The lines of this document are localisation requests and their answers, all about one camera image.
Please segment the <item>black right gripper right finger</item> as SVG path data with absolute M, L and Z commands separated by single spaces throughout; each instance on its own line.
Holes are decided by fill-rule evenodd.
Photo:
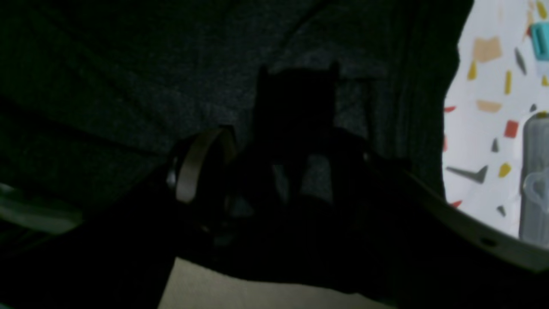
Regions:
M 548 251 L 450 206 L 365 139 L 335 129 L 355 205 L 341 231 L 357 291 L 398 309 L 546 309 Z

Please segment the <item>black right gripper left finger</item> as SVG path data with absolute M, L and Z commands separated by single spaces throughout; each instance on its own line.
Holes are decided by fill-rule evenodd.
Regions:
M 3 309 L 154 309 L 176 258 L 209 259 L 233 197 L 234 131 L 176 144 L 163 165 L 103 213 L 1 246 Z

